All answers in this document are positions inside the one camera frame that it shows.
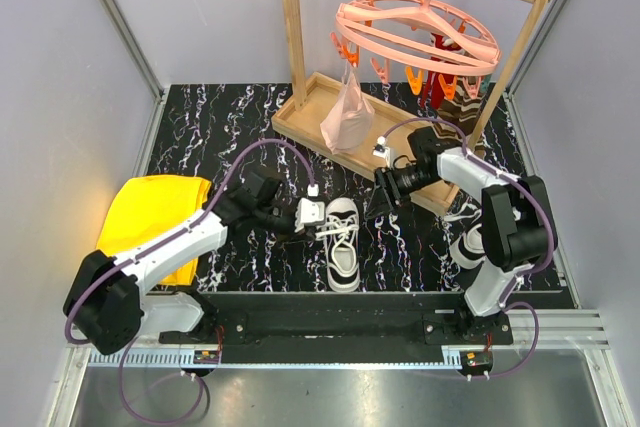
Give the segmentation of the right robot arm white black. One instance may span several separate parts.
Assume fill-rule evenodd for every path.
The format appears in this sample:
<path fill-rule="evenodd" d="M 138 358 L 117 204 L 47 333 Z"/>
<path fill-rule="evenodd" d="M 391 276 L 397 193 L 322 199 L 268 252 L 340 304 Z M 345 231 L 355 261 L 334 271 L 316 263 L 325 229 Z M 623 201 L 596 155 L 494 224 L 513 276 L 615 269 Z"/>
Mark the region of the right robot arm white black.
<path fill-rule="evenodd" d="M 413 193 L 440 181 L 451 183 L 479 203 L 481 214 L 450 250 L 455 263 L 479 270 L 465 290 L 465 311 L 454 318 L 454 331 L 476 343 L 490 330 L 488 317 L 536 268 L 546 267 L 557 247 L 553 215 L 544 181 L 518 177 L 491 166 L 464 141 L 439 139 L 429 127 L 407 137 L 411 153 L 397 166 L 387 138 L 377 139 L 373 154 L 385 164 L 374 171 L 367 219 L 387 215 L 410 201 Z"/>

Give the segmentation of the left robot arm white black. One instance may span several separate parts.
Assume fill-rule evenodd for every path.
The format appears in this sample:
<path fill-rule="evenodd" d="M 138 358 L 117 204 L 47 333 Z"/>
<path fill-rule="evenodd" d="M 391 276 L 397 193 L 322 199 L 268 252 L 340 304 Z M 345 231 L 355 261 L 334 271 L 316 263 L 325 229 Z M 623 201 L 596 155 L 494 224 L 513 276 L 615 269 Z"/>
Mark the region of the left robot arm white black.
<path fill-rule="evenodd" d="M 195 294 L 154 294 L 154 287 L 189 261 L 219 250 L 242 227 L 293 235 L 315 211 L 307 198 L 278 205 L 278 178 L 264 171 L 214 195 L 177 226 L 115 255 L 95 250 L 82 261 L 63 305 L 71 343 L 88 343 L 103 355 L 141 335 L 184 333 L 196 343 L 216 329 L 216 309 Z"/>

